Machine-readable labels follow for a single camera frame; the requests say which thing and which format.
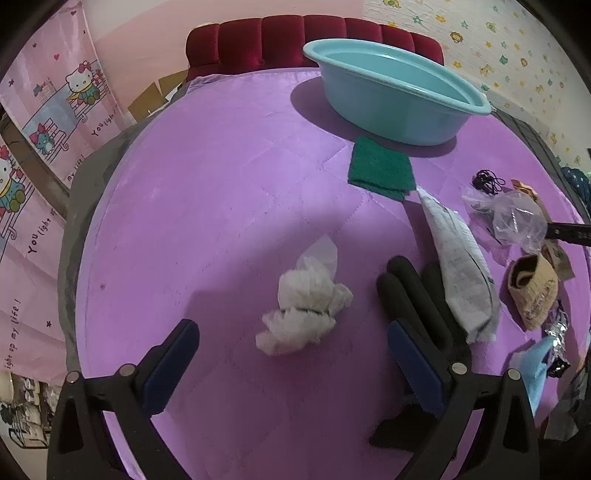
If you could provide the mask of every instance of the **blue rubber pad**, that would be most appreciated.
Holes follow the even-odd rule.
[[[182,330],[146,379],[142,390],[142,411],[149,416],[161,413],[199,347],[199,328],[184,320]]]
[[[439,418],[446,409],[443,384],[417,345],[396,321],[388,326],[388,349],[413,389],[421,408]]]

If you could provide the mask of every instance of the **pink curtain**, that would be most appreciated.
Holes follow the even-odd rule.
[[[0,82],[0,103],[68,187],[84,159],[125,128],[80,0],[29,39]]]
[[[58,384],[66,373],[57,314],[63,233],[64,219],[0,137],[0,368]]]
[[[0,80],[0,103],[66,186],[126,127],[96,58],[80,0],[23,47]],[[61,384],[66,350],[57,308],[64,220],[0,138],[0,369]]]

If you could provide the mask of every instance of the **black hair tie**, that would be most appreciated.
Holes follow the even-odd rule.
[[[474,177],[472,177],[472,186],[476,190],[480,190],[489,195],[496,195],[502,192],[502,186],[504,185],[505,180],[500,179],[490,170],[480,170],[474,175]]]

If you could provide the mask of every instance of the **cartoon wallpaper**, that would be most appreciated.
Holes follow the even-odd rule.
[[[517,0],[365,0],[364,17],[435,38],[445,64],[496,108],[536,129],[562,165],[591,160],[558,121],[577,75],[548,30]]]

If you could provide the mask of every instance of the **brown paper tag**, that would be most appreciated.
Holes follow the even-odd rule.
[[[570,265],[569,256],[556,240],[545,240],[542,247],[544,258],[550,262],[560,281],[574,278],[573,267]]]

